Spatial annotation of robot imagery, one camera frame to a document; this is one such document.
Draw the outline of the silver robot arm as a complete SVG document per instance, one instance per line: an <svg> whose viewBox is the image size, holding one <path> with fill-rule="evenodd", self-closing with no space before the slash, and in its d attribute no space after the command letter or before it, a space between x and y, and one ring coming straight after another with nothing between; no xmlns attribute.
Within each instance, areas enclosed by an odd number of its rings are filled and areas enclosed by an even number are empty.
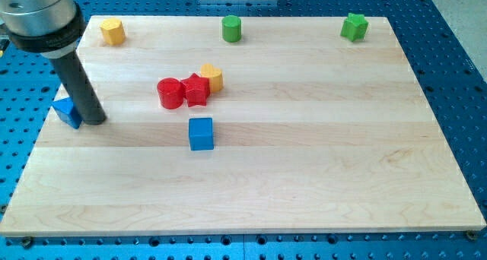
<svg viewBox="0 0 487 260"><path fill-rule="evenodd" d="M1 0L1 19L18 49L48 59L73 52L86 28L74 0Z"/></svg>

